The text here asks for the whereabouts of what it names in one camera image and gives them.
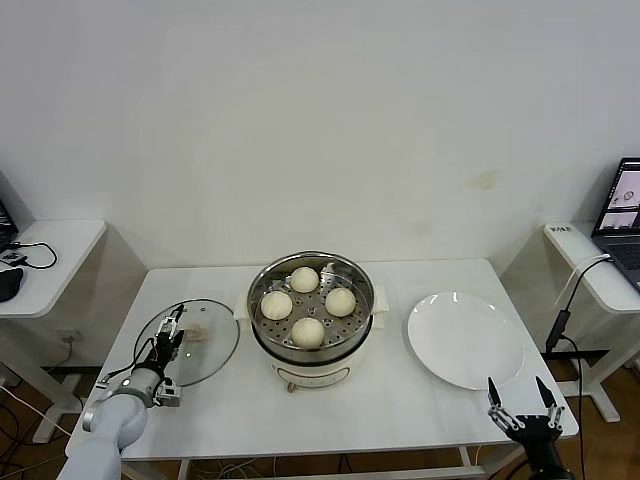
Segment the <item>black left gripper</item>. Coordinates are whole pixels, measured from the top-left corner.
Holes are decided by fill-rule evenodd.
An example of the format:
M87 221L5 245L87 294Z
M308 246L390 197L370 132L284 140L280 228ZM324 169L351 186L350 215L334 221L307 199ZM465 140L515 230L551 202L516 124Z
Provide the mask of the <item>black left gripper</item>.
M158 337L149 357L149 368L156 373L163 373L167 365L178 355L184 336L184 331L178 330L178 322L183 313L184 305L179 304L165 315L158 326Z

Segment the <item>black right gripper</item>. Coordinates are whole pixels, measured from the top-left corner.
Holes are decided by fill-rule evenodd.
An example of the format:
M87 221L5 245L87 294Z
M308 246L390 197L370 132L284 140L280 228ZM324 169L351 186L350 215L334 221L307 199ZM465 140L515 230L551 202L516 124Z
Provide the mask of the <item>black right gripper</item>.
M562 429L564 407L559 406L552 391L537 376L536 384L547 416L512 416L503 407L498 389L488 378L488 416L509 438L523 447L530 468L530 479L564 479L565 468L560 460L555 441Z

